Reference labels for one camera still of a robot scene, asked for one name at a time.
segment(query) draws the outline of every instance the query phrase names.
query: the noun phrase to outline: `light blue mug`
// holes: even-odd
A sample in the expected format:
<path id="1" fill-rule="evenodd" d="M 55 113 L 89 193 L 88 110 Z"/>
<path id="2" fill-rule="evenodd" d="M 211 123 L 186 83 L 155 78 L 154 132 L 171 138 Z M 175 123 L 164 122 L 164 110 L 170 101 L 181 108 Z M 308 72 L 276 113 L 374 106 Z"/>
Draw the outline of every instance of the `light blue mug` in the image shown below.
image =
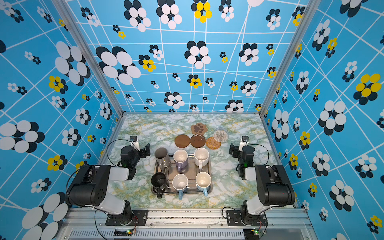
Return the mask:
<path id="1" fill-rule="evenodd" d="M 196 186 L 204 193 L 204 196 L 208 196 L 208 190 L 211 186 L 211 176 L 206 172 L 200 172 L 196 175 Z"/>
<path id="2" fill-rule="evenodd" d="M 179 191 L 179 199 L 183 199 L 183 192 L 187 190 L 188 177 L 184 174 L 177 174 L 172 180 L 173 188 Z"/>

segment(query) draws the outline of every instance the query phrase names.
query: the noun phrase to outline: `black mug handle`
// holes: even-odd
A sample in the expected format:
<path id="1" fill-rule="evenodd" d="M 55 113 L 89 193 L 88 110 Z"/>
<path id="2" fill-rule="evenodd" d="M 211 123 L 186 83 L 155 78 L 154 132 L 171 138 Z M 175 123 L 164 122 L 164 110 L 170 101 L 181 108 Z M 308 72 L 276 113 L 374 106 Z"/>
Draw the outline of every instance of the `black mug handle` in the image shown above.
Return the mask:
<path id="1" fill-rule="evenodd" d="M 163 192 L 161 191 L 160 187 L 157 188 L 157 198 L 158 199 L 161 199 L 161 197 L 163 196 Z"/>

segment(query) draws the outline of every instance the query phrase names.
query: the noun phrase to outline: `blue wallpaper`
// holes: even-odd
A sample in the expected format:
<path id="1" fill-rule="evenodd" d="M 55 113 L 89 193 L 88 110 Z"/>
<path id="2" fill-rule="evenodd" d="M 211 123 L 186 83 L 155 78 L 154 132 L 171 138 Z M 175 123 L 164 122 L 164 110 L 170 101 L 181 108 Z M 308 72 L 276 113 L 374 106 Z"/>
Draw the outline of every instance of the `blue wallpaper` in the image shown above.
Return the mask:
<path id="1" fill-rule="evenodd" d="M 127 112 L 257 111 L 308 4 L 66 2 Z"/>
<path id="2" fill-rule="evenodd" d="M 383 12 L 322 0 L 262 117 L 319 239 L 384 239 Z"/>
<path id="3" fill-rule="evenodd" d="M 0 239 L 50 239 L 65 206 L 49 206 L 97 163 L 118 116 L 51 1 L 0 10 Z"/>

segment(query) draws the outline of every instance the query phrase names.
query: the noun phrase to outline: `marble tabletop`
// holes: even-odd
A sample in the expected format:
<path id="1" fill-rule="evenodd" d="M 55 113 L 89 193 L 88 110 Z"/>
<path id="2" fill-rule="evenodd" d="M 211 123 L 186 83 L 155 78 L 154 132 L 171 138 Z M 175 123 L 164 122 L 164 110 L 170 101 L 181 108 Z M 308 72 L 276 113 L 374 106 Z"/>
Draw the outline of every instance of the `marble tabletop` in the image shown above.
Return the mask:
<path id="1" fill-rule="evenodd" d="M 222 143 L 217 150 L 208 149 L 212 171 L 213 189 L 205 197 L 203 194 L 184 195 L 179 200 L 178 195 L 164 195 L 157 199 L 151 193 L 151 177 L 154 173 L 156 159 L 154 151 L 165 147 L 170 154 L 179 148 L 174 139 L 180 134 L 192 136 L 191 126 L 201 122 L 207 125 L 205 138 L 213 136 L 217 127 L 224 127 L 229 133 L 228 141 Z M 128 114 L 124 120 L 118 139 L 129 139 L 136 135 L 143 148 L 147 143 L 151 145 L 151 156 L 140 159 L 136 166 L 136 174 L 132 180 L 116 181 L 108 184 L 108 192 L 118 198 L 126 199 L 132 208 L 239 208 L 244 200 L 257 194 L 255 182 L 242 180 L 235 168 L 238 160 L 228 154 L 231 142 L 238 146 L 241 136 L 248 136 L 250 144 L 257 143 L 265 146 L 269 151 L 268 165 L 278 164 L 273 154 L 261 119 L 255 114 Z M 116 141 L 110 147 L 109 157 L 113 163 L 120 161 L 120 149 L 127 145 L 126 141 Z M 265 164 L 268 153 L 265 148 L 253 145 L 255 164 Z M 189 154 L 196 148 L 189 145 L 184 148 Z"/>

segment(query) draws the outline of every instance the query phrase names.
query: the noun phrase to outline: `orange woven coaster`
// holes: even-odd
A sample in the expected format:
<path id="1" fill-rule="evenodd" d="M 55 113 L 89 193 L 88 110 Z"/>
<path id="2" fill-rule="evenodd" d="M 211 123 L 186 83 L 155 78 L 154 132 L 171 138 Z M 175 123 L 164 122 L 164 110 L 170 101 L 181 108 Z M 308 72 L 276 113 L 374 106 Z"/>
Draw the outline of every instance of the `orange woven coaster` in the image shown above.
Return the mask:
<path id="1" fill-rule="evenodd" d="M 205 144 L 208 148 L 213 150 L 218 149 L 221 146 L 221 143 L 216 141 L 213 137 L 208 138 Z"/>

